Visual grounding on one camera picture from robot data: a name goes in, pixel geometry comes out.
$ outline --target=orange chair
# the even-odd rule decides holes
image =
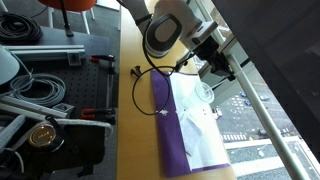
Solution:
[[[60,0],[38,0],[40,3],[48,6],[48,23],[49,27],[53,28],[53,9],[61,10]],[[87,34],[90,34],[88,21],[86,17],[86,11],[90,10],[92,19],[95,19],[92,7],[96,3],[96,0],[64,0],[65,8],[67,11],[79,12],[81,14],[84,26]]]

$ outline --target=purple cloth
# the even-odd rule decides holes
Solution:
[[[167,83],[164,79],[165,77],[158,72],[151,71],[150,73],[155,97],[155,105],[157,110],[160,110],[168,96]],[[166,78],[170,84],[169,88],[171,89],[170,78]],[[164,174],[166,177],[170,178],[229,166],[229,164],[221,164],[190,171],[172,91],[170,91],[169,100],[165,110],[168,111],[168,113],[165,115],[161,113],[157,114],[157,127],[161,156],[164,166]]]

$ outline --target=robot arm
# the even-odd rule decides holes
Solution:
[[[151,22],[144,0],[122,0],[122,3],[141,34],[145,34],[147,53],[153,58],[164,57],[179,39],[189,51],[195,52],[201,60],[207,60],[214,71],[227,71],[226,61],[216,52],[219,45],[211,36],[218,25],[202,22],[185,0],[159,0]]]

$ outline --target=wooden table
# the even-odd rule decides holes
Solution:
[[[156,1],[146,0],[147,7],[153,12]],[[120,45],[120,81],[118,111],[117,179],[155,180],[166,179],[163,173],[160,147],[156,127],[156,117],[146,116],[133,104],[131,91],[135,77],[130,70],[141,66],[141,71],[150,68],[142,51],[142,35],[136,27],[130,13],[121,10],[121,45]],[[154,60],[156,65],[174,65],[186,49],[177,42],[170,53],[161,60]],[[197,73],[190,61],[183,72]],[[146,74],[138,82],[136,100],[147,111],[154,111],[154,97],[150,75]],[[231,167],[204,171],[173,179],[235,179]]]

